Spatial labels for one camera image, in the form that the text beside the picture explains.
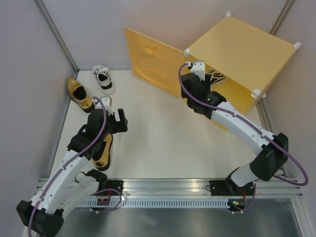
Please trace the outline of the yellow cabinet door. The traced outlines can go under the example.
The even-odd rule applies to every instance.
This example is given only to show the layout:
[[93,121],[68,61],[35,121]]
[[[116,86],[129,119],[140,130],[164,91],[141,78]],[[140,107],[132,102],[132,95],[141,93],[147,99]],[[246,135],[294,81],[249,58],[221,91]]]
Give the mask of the yellow cabinet door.
[[128,27],[124,31],[134,76],[180,97],[178,70],[185,62],[182,51]]

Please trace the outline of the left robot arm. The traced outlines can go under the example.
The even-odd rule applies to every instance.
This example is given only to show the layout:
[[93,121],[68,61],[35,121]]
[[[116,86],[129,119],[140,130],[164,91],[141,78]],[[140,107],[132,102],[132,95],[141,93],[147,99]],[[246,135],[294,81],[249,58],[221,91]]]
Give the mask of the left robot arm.
[[128,120],[124,110],[115,114],[103,109],[93,110],[78,133],[67,146],[64,158],[55,172],[30,201],[22,200],[16,207],[22,223],[28,227],[28,234],[54,237],[62,228],[66,217],[84,199],[92,195],[108,195],[121,192],[108,187],[107,175],[92,169],[72,189],[69,185],[76,175],[102,148],[107,135],[126,132]]

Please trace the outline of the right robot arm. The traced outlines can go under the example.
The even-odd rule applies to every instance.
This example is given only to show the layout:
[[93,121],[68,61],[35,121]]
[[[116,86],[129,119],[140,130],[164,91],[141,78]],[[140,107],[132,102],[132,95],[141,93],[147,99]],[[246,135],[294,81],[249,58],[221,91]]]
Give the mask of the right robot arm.
[[181,96],[194,112],[224,126],[242,140],[256,156],[250,163],[236,168],[226,178],[225,188],[237,195],[253,181],[269,181],[287,162],[288,138],[269,132],[238,112],[227,99],[210,89],[207,79],[194,73],[179,75]]

